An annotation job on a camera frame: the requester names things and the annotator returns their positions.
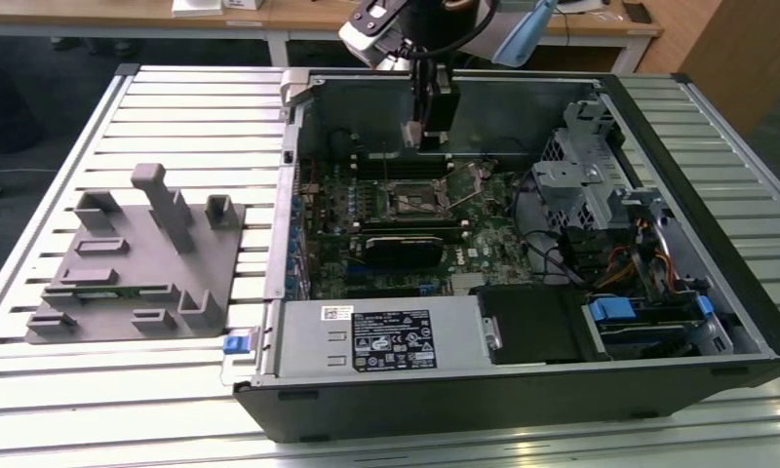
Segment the power supply label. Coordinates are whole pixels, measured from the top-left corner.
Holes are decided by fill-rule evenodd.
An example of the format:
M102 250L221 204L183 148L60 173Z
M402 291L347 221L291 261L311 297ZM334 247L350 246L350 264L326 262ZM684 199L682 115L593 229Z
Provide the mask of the power supply label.
M358 372L435 366L430 311L351 313L351 367Z

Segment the black cable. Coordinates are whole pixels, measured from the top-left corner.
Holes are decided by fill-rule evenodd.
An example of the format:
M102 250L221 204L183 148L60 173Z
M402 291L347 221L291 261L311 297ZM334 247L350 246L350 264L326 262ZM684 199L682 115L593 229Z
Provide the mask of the black cable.
M473 60L475 60L475 56L471 56L470 54L467 54L467 59L465 60L465 63L462 63L462 69L467 69L467 67L470 66L470 63L473 63Z
M549 247L548 249L545 249L545 253L544 253L544 272L541 273L544 276L552 274L552 273L548 272L548 256L550 255L550 253L553 251L558 251L560 252L560 247L558 246L553 246L553 247Z
M519 194L522 193L522 185L525 185L525 182L526 182L526 180L529 179L529 174L530 174L530 173L531 173L531 170L527 170L527 171L526 171L526 172L522 174L522 177L519 177L519 182L518 182L518 184L517 184L517 193L514 194L514 199L513 199L513 201L511 201L511 203L510 203L510 218L511 218L511 220L513 220L513 224L514 224L514 231L517 231L517 235L519 235L519 237L522 238L522 240L523 240L523 242L525 242L525 245L526 245L526 247L529 248L529 250L530 250L530 251L531 251L534 254L539 255L539 256L541 256L541 258L542 258L544 260L548 260L548 262L549 262L552 265L554 265L554 267L556 267L556 268L557 268L560 271L562 271L562 273L565 274L566 278L569 278L569 280L572 281L572 283L574 283L574 285L577 285L578 287L584 287L584 286L586 285L586 282L584 281L584 279L582 279L580 276L577 276L577 274L576 274L576 273L574 273L574 272L573 272L573 271L572 271L572 270L570 270L570 269L569 269L569 268L568 268L568 267L566 267L566 266L565 266L562 263L560 263L560 262L558 262L557 260L554 260L552 257L549 257L548 255L545 255L544 251L541 251L541 250L539 250L539 249L538 249L538 248L534 246L534 244L531 244L531 243L529 242L529 236L530 236L531 234L539 234L539 233L544 233L544 234L549 235L548 233L549 233L549 232L553 232L553 231L545 231L545 230L542 230L542 229L541 229L541 230L535 229L535 230L533 230L533 231L529 231L529 232L523 233L523 232L519 230L519 224L518 224L518 222L517 222L517 201L519 200Z
M554 10L562 15L562 24L566 29L566 44L564 47L569 47L569 42L572 39L572 34L569 34L569 16L565 13L562 13L558 7L554 7Z
M514 143L514 145L522 150L522 152L525 153L526 156L531 156L531 151L529 151L527 146L525 145L525 143L522 141L519 141L519 139L517 139L514 136L494 136L491 138L487 138L482 144L479 145L479 152L483 155L487 155L490 153L490 151L486 150L486 147L494 146L494 142L495 141L510 141L511 143Z
M439 47L438 49L427 52L413 52L409 49L401 49L397 51L397 56L402 59L407 60L425 60L425 59L434 59L435 57L442 56L443 54L449 54L461 48L465 44L467 44L482 32L482 30L489 26L491 20L494 19L495 9L498 8L498 0L491 0L489 5L489 12L485 14L485 17L479 21L479 24L474 26L474 28L465 34L462 37L455 39L450 42L446 46Z

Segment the cable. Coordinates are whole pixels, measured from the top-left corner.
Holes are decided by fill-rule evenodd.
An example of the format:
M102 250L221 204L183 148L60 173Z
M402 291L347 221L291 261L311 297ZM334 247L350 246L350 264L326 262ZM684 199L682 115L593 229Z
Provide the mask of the cable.
M673 260L660 250L654 251L654 256L664 262L664 276L666 277L666 288L672 293L674 293L676 270L673 269Z
M630 261L624 268L621 268L609 278L602 280L598 285L596 285L596 289L600 290L601 288L606 287L616 281L621 280L626 275L629 275L633 271L636 271L636 266Z
M425 59L434 59L435 57L442 56L443 54L449 54L450 52L458 50L465 44L467 44L482 32L482 30L489 26L491 20L494 19L495 9L498 8L498 0L491 0L489 5L489 12L485 14L485 17L479 21L479 24L474 26L474 28L459 37L457 40L450 42L446 46L439 47L438 49L427 52L413 52L406 48L402 48L397 51L395 55L407 60L425 60Z
M548 250L546 252L541 251L534 244L531 244L529 242L527 236L530 236L531 234L546 234L549 237L552 237L549 235L553 234L554 237L552 237L553 239L556 238L557 233L553 231L546 231L542 229L534 229L529 232L526 232L525 234L522 234L519 232L519 229L517 228L517 225L514 223L514 229L517 231L517 234L519 234L522 236L522 242L525 242L525 246L529 248L529 250L537 254L542 259L544 259L544 264L550 263L561 272L562 275L569 278L569 281L572 281L572 283L574 283L574 285L577 285L578 287L584 287L586 285L586 282L581 279L580 276L577 276L577 274L569 269L568 266L565 266L561 262L558 262L557 260L554 260L548 253L550 253L550 250Z
M566 29L566 44L562 47L569 47L569 42L572 40L572 34L569 33L569 16L562 13L560 7L554 7L554 10L562 15L562 24Z
M614 249L612 249L612 251L609 252L609 256L606 257L606 273L609 273L609 270L612 269L612 259L614 259L614 256L618 252L622 252L628 249L626 246L622 247L616 247Z
M514 230L517 231L517 234L519 234L519 236L525 236L527 234L522 234L522 232L519 232L519 226L517 223L517 201L519 200L519 194L522 193L522 185L525 185L525 182L529 180L530 173L531 173L530 169L526 170L525 173L522 173L522 176L519 177L519 181L517 182L514 197L510 200L510 207L507 207L507 210L510 211L510 217L514 220Z
M470 63L473 62L473 60L475 60L475 56L471 56L470 54L467 54L467 59L465 60L465 63L462 63L462 69L467 69L467 67L470 66Z
M548 276L548 275L560 275L560 276L566 276L562 273L550 273L548 271L548 256L550 255L550 253L553 251L558 251L560 252L560 247L558 246L553 246L549 247L548 249L545 249L545 253L544 253L544 272L541 273L541 276Z
M487 138L482 144L479 144L479 153L482 153L483 156L487 156L490 151L489 148L490 146L494 146L494 142L495 141L510 141L511 143L514 143L514 145L519 148L519 150L525 153L526 156L531 156L531 151L529 151L529 148L526 147L526 145L522 143L522 141L519 141L515 137L513 136L494 136L491 138Z
M22 168L22 169L0 169L0 173L56 173L56 169L34 169L34 168Z

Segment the blue plastic latch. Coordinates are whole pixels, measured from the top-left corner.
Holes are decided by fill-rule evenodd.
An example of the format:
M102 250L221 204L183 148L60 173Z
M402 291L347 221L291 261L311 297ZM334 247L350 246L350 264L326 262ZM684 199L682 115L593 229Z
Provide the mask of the blue plastic latch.
M710 304L710 299L706 298L706 295L697 295L697 306L705 317L713 313L713 304Z
M222 354L247 354L250 352L249 336L226 336L222 343Z
M636 311L626 297L600 297L589 304L593 320L634 319Z

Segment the metal bracket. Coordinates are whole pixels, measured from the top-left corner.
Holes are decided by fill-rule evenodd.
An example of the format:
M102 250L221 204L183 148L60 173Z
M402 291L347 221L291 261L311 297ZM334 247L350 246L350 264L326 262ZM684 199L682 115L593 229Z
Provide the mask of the metal bracket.
M570 103L562 112L562 120L569 132L601 136L609 134L614 124L612 113L600 100L580 100Z
M313 83L309 81L309 68L290 68L281 78L281 102L283 106L298 105L311 97L307 93Z
M382 6L375 5L378 0L362 1L349 15L349 24L365 36L377 36L401 9L406 7L407 1L395 0L389 2L389 5L387 2L382 2Z

